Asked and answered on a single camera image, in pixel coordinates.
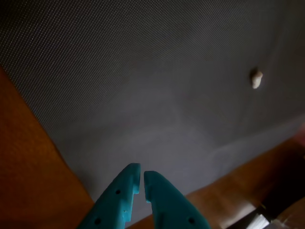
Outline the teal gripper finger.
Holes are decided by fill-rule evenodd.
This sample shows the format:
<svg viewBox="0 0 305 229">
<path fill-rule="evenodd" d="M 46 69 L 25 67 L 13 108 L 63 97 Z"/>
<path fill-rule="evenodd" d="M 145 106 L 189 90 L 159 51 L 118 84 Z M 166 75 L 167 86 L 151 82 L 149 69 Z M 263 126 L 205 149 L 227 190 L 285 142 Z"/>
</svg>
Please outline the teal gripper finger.
<svg viewBox="0 0 305 229">
<path fill-rule="evenodd" d="M 140 191 L 141 165 L 130 163 L 109 184 L 79 229 L 123 229 L 131 221 L 133 197 Z"/>
<path fill-rule="evenodd" d="M 145 171 L 144 187 L 156 229 L 210 228 L 205 217 L 160 173 Z"/>
</svg>

